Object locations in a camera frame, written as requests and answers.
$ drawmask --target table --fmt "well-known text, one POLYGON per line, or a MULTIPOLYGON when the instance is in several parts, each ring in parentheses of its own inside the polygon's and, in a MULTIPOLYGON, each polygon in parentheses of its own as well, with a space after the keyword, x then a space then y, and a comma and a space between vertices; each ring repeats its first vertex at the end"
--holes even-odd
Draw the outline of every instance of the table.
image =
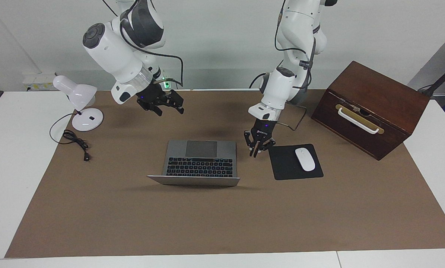
MULTIPOLYGON (((57 147, 48 128, 71 105, 59 92, 6 93, 0 100, 0 258, 3 258, 18 224, 57 147), (21 122, 31 122, 31 126, 21 122)), ((58 136, 67 122, 54 129, 58 136)), ((405 142, 445 212, 445 114, 431 101, 412 137, 405 142)), ((445 249, 419 251, 354 251, 277 254, 132 256, 0 260, 0 267, 88 266, 170 267, 445 267, 445 249)))

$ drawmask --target white wall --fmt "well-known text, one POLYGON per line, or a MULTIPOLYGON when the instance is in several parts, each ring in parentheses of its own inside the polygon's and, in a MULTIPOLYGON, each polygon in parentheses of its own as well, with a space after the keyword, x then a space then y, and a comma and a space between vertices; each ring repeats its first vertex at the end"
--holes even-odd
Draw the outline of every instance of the white wall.
MULTIPOLYGON (((168 41, 158 52, 185 60, 185 88, 245 88, 282 59, 273 48, 282 0, 154 0, 168 41)), ((101 0, 0 0, 0 27, 45 73, 108 89, 112 78, 81 46, 83 33, 113 15, 101 0)), ((445 42, 445 0, 340 0, 326 8, 326 51, 315 58, 312 88, 326 88, 352 60, 408 83, 445 42)), ((21 88, 32 65, 0 35, 0 87, 21 88)), ((160 60, 178 77, 178 62, 160 60)))
MULTIPOLYGON (((445 43, 426 63, 408 86, 418 89, 433 84, 445 73, 445 43)), ((445 82, 436 91, 436 95, 445 95, 445 82)))

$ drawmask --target mouse pad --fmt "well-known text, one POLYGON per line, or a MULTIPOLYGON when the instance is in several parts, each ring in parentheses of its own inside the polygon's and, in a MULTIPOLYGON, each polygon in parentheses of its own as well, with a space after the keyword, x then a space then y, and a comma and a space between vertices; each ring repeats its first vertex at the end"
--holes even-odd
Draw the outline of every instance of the mouse pad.
POLYGON ((318 161, 317 153, 313 144, 293 145, 293 146, 275 146, 268 150, 270 162, 272 163, 272 171, 277 181, 321 178, 323 170, 318 161), (299 163, 299 159, 295 154, 295 149, 306 148, 315 161, 315 169, 305 171, 299 163))

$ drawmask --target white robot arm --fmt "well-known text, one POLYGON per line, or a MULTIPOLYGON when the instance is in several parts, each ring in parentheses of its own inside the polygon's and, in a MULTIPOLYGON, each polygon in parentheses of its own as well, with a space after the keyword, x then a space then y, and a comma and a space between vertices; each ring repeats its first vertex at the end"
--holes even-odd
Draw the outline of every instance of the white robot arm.
POLYGON ((111 93, 118 104, 134 95, 145 110, 162 115, 158 105, 184 112, 183 99, 174 90, 163 92, 157 81, 161 69, 152 55, 142 48, 160 48, 165 44, 164 27, 152 0, 118 1, 123 10, 111 22, 97 23, 86 31, 83 46, 88 54, 117 80, 111 93))
POLYGON ((285 102, 299 105, 304 101, 311 81, 313 56, 321 53, 327 44, 320 29, 321 11, 324 6, 336 3, 337 0, 289 0, 284 8, 284 1, 276 33, 282 46, 277 50, 284 51, 284 60, 280 67, 264 75, 260 85, 264 97, 248 110, 256 117, 251 131, 244 132, 251 156, 256 157, 275 144, 272 132, 285 102))

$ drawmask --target laptop keyboard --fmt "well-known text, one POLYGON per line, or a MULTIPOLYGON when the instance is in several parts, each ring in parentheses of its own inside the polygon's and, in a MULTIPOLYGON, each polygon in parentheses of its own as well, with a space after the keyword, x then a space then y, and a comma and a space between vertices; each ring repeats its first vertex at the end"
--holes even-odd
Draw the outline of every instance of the laptop keyboard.
POLYGON ((170 157, 167 176, 233 177, 232 159, 170 157))

